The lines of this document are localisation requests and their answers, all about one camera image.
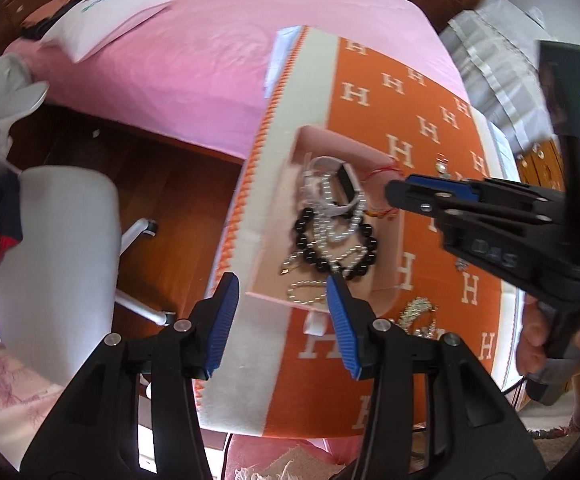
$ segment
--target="chair leg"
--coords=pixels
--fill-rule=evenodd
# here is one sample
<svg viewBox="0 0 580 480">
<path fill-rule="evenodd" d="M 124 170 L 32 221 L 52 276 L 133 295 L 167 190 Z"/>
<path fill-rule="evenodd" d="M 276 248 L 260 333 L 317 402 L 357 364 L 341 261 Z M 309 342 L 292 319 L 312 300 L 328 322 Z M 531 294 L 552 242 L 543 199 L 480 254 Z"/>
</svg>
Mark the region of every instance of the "chair leg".
<svg viewBox="0 0 580 480">
<path fill-rule="evenodd" d="M 173 324 L 177 319 L 176 312 L 166 312 L 163 310 L 154 310 L 141 301 L 136 300 L 132 296 L 117 289 L 115 292 L 115 303 L 131 310 L 135 314 L 144 317 L 148 321 L 153 322 L 159 326 L 166 326 Z"/>
<path fill-rule="evenodd" d="M 141 234 L 155 236 L 158 225 L 154 220 L 139 218 L 132 226 L 121 235 L 121 254 L 134 242 Z"/>
</svg>

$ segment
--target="caster wheel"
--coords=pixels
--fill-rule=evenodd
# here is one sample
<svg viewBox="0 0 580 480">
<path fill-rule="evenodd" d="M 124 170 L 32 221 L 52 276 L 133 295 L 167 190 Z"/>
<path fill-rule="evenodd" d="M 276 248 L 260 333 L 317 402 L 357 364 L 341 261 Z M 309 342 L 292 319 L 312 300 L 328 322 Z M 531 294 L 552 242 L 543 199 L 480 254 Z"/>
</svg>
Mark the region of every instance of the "caster wheel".
<svg viewBox="0 0 580 480">
<path fill-rule="evenodd" d="M 166 326 L 170 326 L 177 320 L 177 313 L 176 312 L 165 312 L 166 315 Z"/>
<path fill-rule="evenodd" d="M 144 235 L 155 236 L 159 231 L 159 225 L 154 220 L 148 220 L 148 227 L 144 229 Z"/>
</svg>

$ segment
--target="bed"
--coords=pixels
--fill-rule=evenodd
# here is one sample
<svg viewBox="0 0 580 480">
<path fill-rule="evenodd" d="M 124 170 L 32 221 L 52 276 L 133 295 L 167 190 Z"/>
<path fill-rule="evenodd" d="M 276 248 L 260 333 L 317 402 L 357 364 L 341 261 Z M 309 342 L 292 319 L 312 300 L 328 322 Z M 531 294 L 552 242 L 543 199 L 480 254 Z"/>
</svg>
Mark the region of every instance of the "bed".
<svg viewBox="0 0 580 480">
<path fill-rule="evenodd" d="M 507 0 L 464 10 L 441 41 L 459 69 L 472 106 L 505 134 L 515 155 L 554 138 L 538 79 L 538 41 L 556 41 L 532 16 Z"/>
<path fill-rule="evenodd" d="M 406 0 L 176 0 L 79 64 L 15 39 L 16 23 L 0 34 L 0 50 L 9 43 L 6 52 L 48 80 L 54 104 L 244 159 L 266 106 L 276 34 L 293 25 L 358 41 L 466 97 L 432 26 Z"/>
</svg>

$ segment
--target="wooden floor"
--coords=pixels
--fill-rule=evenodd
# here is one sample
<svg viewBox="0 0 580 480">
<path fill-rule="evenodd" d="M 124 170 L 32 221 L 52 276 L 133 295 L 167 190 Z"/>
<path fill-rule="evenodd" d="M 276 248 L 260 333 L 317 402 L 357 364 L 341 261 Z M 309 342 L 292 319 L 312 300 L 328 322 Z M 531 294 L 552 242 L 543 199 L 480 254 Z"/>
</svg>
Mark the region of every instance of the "wooden floor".
<svg viewBox="0 0 580 480">
<path fill-rule="evenodd" d="M 110 177 L 119 192 L 123 230 L 138 218 L 157 221 L 157 236 L 139 237 L 121 256 L 119 289 L 180 316 L 203 298 L 239 164 L 48 105 L 16 123 L 12 137 L 8 160 L 22 170 L 57 164 Z M 159 329 L 115 307 L 113 330 L 122 336 L 141 337 Z"/>
</svg>

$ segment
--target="white pillow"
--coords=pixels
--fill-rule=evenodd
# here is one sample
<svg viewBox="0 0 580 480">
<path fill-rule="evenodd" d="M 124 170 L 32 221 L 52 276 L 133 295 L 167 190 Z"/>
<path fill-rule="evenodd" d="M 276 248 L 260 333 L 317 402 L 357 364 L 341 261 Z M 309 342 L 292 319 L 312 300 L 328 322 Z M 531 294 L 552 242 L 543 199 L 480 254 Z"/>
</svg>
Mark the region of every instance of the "white pillow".
<svg viewBox="0 0 580 480">
<path fill-rule="evenodd" d="M 83 0 L 66 12 L 41 42 L 55 44 L 74 63 L 92 56 L 107 44 L 169 6 L 173 0 Z"/>
</svg>

